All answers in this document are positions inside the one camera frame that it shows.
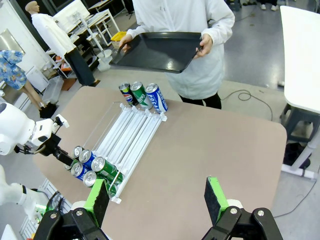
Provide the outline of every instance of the blue floral shirt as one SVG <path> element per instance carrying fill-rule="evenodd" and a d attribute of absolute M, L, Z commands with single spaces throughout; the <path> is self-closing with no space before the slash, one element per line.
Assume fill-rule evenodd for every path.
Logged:
<path fill-rule="evenodd" d="M 27 82 L 25 71 L 16 64 L 22 61 L 19 51 L 0 51 L 0 82 L 5 81 L 10 87 L 20 90 Z"/>

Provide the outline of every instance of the mannequin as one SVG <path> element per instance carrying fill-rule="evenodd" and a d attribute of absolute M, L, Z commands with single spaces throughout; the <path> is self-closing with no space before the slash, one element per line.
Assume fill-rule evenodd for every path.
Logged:
<path fill-rule="evenodd" d="M 31 1 L 25 6 L 31 14 L 32 24 L 53 50 L 61 58 L 65 58 L 82 85 L 92 85 L 96 80 L 86 61 L 81 56 L 77 47 L 71 42 L 68 35 L 56 24 L 54 18 L 40 12 L 36 1 Z"/>
<path fill-rule="evenodd" d="M 10 87 L 25 93 L 31 103 L 41 111 L 41 107 L 46 106 L 45 103 L 27 80 L 25 71 L 16 65 L 22 61 L 22 58 L 23 53 L 19 51 L 0 51 L 0 82 L 5 81 Z"/>

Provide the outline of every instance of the plastic storage box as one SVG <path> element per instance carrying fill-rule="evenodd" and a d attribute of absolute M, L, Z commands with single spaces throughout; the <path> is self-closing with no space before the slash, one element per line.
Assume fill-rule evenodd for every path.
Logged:
<path fill-rule="evenodd" d="M 60 76 L 56 76 L 49 80 L 49 84 L 46 87 L 42 100 L 45 104 L 58 102 L 59 95 L 62 89 L 64 80 Z"/>

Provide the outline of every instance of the can rack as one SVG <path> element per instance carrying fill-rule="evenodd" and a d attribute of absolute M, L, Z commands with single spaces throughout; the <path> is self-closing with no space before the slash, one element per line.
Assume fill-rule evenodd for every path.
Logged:
<path fill-rule="evenodd" d="M 92 152 L 97 157 L 104 157 L 124 175 L 122 183 L 117 186 L 115 196 L 111 198 L 111 201 L 120 204 L 120 194 L 158 127 L 167 121 L 167 117 L 164 113 L 151 113 L 148 109 L 140 110 L 123 103 L 120 103 L 120 108 L 117 107 L 120 113 L 114 114 L 114 105 L 117 105 L 117 102 L 105 113 L 83 147 L 90 149 L 89 142 L 95 142 L 91 148 Z M 110 115 L 114 115 L 111 120 L 107 119 Z"/>

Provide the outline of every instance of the can lid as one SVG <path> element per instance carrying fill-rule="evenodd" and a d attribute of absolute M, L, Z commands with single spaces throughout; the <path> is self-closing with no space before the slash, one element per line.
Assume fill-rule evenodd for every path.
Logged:
<path fill-rule="evenodd" d="M 82 151 L 83 151 L 82 146 L 76 146 L 73 150 L 73 157 L 78 158 L 80 156 L 80 154 L 82 153 Z"/>
<path fill-rule="evenodd" d="M 95 172 L 101 171 L 106 164 L 106 160 L 102 156 L 96 157 L 91 163 L 91 169 Z"/>
<path fill-rule="evenodd" d="M 91 151 L 90 150 L 83 150 L 79 156 L 79 161 L 84 164 L 84 163 L 88 162 L 90 157 L 91 157 Z"/>
<path fill-rule="evenodd" d="M 136 90 L 140 89 L 141 87 L 142 87 L 142 82 L 140 82 L 140 81 L 135 81 L 135 82 L 131 85 L 130 89 L 131 89 L 131 91 L 136 91 Z"/>
<path fill-rule="evenodd" d="M 86 187 L 92 187 L 97 180 L 97 174 L 94 171 L 88 171 L 84 176 L 83 176 L 83 184 Z"/>
<path fill-rule="evenodd" d="M 81 173 L 84 167 L 80 162 L 75 163 L 71 168 L 71 174 L 75 177 L 78 177 Z"/>
<path fill-rule="evenodd" d="M 65 164 L 65 165 L 64 165 L 64 169 L 65 169 L 65 170 L 70 170 L 70 169 L 72 169 L 72 166 L 69 166 L 69 165 Z"/>
<path fill-rule="evenodd" d="M 123 90 L 123 89 L 125 89 L 125 88 L 127 88 L 127 87 L 129 87 L 130 86 L 130 83 L 129 82 L 123 82 L 123 83 L 121 83 L 120 85 L 119 85 L 119 89 L 120 90 Z"/>
<path fill-rule="evenodd" d="M 151 93 L 155 92 L 155 91 L 157 90 L 157 88 L 158 88 L 158 85 L 157 85 L 157 84 L 155 84 L 155 83 L 150 83 L 148 86 L 146 86 L 145 92 L 146 92 L 147 94 L 151 94 Z"/>

